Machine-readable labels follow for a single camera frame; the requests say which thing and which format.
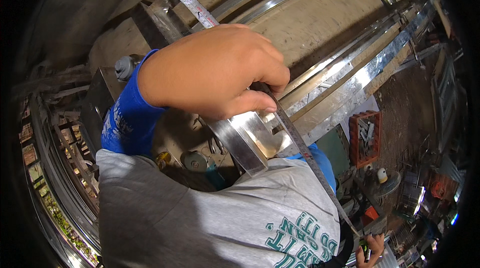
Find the person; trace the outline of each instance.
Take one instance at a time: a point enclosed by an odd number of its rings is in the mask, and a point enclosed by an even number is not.
[[[270,159],[265,173],[244,174],[212,193],[173,181],[150,159],[153,128],[168,107],[215,119],[274,112],[267,94],[247,88],[261,81],[278,95],[289,79],[271,41],[240,24],[200,31],[147,54],[107,114],[96,154],[107,268],[300,268],[336,255],[337,209],[300,156]],[[314,153],[334,190],[330,162],[320,150]],[[373,255],[364,263],[357,250],[360,268],[372,267],[383,250],[383,235],[367,240]]]

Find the gray t-shirt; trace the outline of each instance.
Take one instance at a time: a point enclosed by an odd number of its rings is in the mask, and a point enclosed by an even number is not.
[[[301,268],[337,254],[337,209],[303,161],[271,159],[262,175],[205,193],[145,157],[102,149],[96,160],[106,268]]]

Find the hand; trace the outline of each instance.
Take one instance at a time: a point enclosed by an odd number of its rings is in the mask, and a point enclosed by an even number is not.
[[[138,73],[143,98],[214,119],[254,110],[274,112],[275,102],[252,82],[279,94],[290,80],[283,55],[246,25],[222,24],[172,43],[151,57]]]
[[[371,249],[371,256],[368,263],[365,263],[365,256],[363,255],[362,247],[358,247],[357,251],[355,252],[355,257],[357,259],[357,268],[372,268],[375,265],[375,262],[381,256],[382,252],[384,251],[384,239],[385,235],[374,235],[367,236],[367,243],[368,247]]]

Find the black strap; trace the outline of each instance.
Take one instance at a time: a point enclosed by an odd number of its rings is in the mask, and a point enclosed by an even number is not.
[[[353,234],[350,229],[350,226],[347,223],[343,223],[340,226],[340,241],[343,241],[343,240],[345,240],[345,243],[343,244],[343,249],[337,256],[333,256],[329,261],[316,265],[315,267],[325,267],[325,268],[345,267],[345,264],[349,260],[353,250]]]

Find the measuring tape blade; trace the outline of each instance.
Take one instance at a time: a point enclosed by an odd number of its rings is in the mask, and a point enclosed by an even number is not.
[[[206,28],[212,28],[220,23],[211,15],[210,12],[198,0],[179,0],[188,10],[198,19]]]
[[[208,10],[206,10],[205,7],[203,7],[203,5],[201,5],[200,2],[198,2],[198,0],[180,0],[180,2],[182,2],[189,9],[191,13],[193,13],[193,15],[198,19],[198,21],[206,29],[212,28],[220,24],[208,12]],[[355,229],[349,217],[343,210],[342,205],[340,205],[339,200],[337,199],[337,197],[335,196],[335,193],[332,190],[332,187],[330,187],[330,185],[328,184],[327,179],[325,178],[325,175],[323,174],[320,167],[318,167],[318,164],[315,161],[312,153],[310,152],[307,145],[303,141],[302,136],[300,136],[300,133],[298,132],[297,128],[293,125],[292,121],[290,120],[290,117],[287,115],[285,110],[283,110],[279,101],[275,98],[272,91],[270,91],[270,88],[268,88],[268,86],[265,83],[259,82],[258,84],[260,86],[260,90],[265,92],[275,101],[276,108],[277,108],[276,113],[274,113],[275,117],[278,119],[278,121],[283,126],[285,131],[288,133],[289,137],[292,139],[293,144],[297,146],[298,150],[300,151],[300,154],[302,154],[303,158],[305,158],[305,161],[307,162],[308,166],[317,177],[321,186],[327,192],[328,196],[330,197],[333,204],[335,205],[339,216],[348,224],[348,226],[350,226],[350,228],[352,229],[352,232],[358,237],[360,237],[360,234],[357,232],[357,229]]]
[[[282,127],[285,129],[285,131],[288,133],[288,136],[292,140],[293,144],[297,146],[298,150],[300,151],[300,154],[303,156],[303,158],[305,158],[305,161],[307,162],[308,166],[317,177],[321,186],[327,192],[328,196],[330,197],[333,204],[335,205],[339,216],[342,217],[343,220],[345,220],[348,226],[350,226],[350,228],[352,229],[352,232],[358,237],[360,237],[360,234],[357,232],[357,229],[355,229],[349,217],[343,210],[342,205],[340,205],[340,202],[335,196],[335,193],[333,192],[332,187],[330,187],[330,185],[328,184],[327,179],[325,178],[325,175],[323,174],[322,170],[320,169],[317,162],[315,161],[311,151],[308,149],[299,131],[293,125],[293,122],[290,120],[290,117],[287,115],[285,110],[283,110],[279,101],[275,98],[272,91],[268,88],[268,86],[265,83],[261,83],[261,90],[265,92],[267,95],[269,95],[275,101],[276,108],[277,108],[276,113],[274,113],[275,117],[278,119],[278,121],[280,122]]]

